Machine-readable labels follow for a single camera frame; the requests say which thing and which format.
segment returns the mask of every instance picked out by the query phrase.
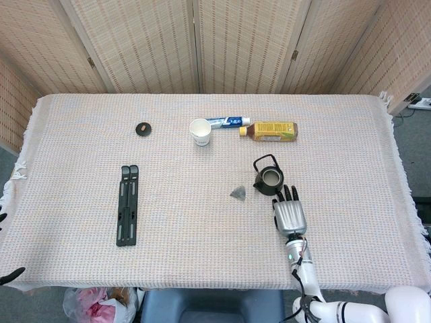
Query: bottle cap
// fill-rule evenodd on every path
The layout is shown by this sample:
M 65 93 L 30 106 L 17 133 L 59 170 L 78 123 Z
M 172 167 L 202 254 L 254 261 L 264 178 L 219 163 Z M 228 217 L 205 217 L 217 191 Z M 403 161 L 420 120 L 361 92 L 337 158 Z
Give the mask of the bottle cap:
M 250 118 L 242 118 L 242 125 L 243 126 L 249 126 L 250 125 Z
M 247 127 L 240 127 L 240 137 L 247 136 Z

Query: paper cup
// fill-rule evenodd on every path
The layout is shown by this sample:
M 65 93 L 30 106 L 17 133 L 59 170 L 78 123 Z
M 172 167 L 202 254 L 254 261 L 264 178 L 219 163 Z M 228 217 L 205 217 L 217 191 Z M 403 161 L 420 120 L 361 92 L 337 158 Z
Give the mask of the paper cup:
M 195 119 L 189 127 L 190 133 L 195 140 L 196 145 L 206 146 L 209 143 L 211 135 L 211 124 L 207 119 Z

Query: floor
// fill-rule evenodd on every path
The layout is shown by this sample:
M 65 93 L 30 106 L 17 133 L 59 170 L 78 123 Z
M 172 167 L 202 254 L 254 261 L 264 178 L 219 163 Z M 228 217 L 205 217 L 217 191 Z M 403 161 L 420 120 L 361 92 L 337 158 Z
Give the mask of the floor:
M 431 98 L 431 88 L 422 94 Z M 431 111 L 404 110 L 404 118 L 394 118 L 395 139 L 413 196 L 431 196 Z M 0 187 L 9 178 L 16 157 L 0 149 Z M 43 288 L 22 293 L 9 287 L 0 287 L 0 318 L 2 323 L 12 322 L 68 322 L 63 312 L 64 287 Z M 286 313 L 292 311 L 296 291 L 285 291 Z M 366 292 L 324 291 L 327 301 L 355 301 L 372 303 L 385 308 L 382 295 Z

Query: yellow label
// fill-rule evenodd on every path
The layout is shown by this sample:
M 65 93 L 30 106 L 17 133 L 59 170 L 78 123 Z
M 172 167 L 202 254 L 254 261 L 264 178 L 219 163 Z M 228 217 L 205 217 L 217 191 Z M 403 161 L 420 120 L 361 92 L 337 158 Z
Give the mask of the yellow label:
M 255 122 L 255 140 L 295 141 L 297 136 L 295 122 Z

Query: table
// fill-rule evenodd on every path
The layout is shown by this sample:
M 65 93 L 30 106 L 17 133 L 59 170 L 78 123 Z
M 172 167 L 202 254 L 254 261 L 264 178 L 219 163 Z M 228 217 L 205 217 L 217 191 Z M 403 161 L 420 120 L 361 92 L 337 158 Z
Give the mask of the table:
M 298 123 L 295 143 L 218 129 L 198 147 L 198 117 Z M 148 137 L 135 127 L 146 121 Z M 271 197 L 253 161 L 272 153 L 296 185 L 323 289 L 430 290 L 429 245 L 391 116 L 373 96 L 56 94 L 39 99 L 0 232 L 0 275 L 19 289 L 61 285 L 294 288 Z M 116 247 L 121 166 L 139 166 L 137 244 Z M 230 193 L 246 188 L 241 202 Z

